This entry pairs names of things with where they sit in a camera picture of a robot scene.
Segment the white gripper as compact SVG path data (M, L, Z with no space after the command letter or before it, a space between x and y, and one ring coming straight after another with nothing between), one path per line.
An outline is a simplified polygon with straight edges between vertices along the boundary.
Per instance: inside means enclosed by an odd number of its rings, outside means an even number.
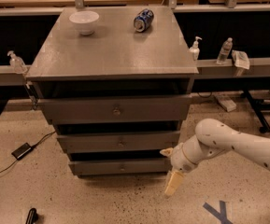
M189 173L197 167L185 155L184 144L180 143L176 147L165 148L160 151L165 157L170 157L172 171L169 171L164 186L164 195L171 197L181 185L184 174Z

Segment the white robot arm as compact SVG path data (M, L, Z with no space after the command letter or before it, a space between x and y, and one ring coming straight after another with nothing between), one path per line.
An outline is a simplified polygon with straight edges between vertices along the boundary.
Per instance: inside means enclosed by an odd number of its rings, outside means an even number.
M241 133L216 119L202 119L195 134L175 147L162 149L172 165L164 187L164 195L172 196L184 178L201 161L234 151L270 171L270 138Z

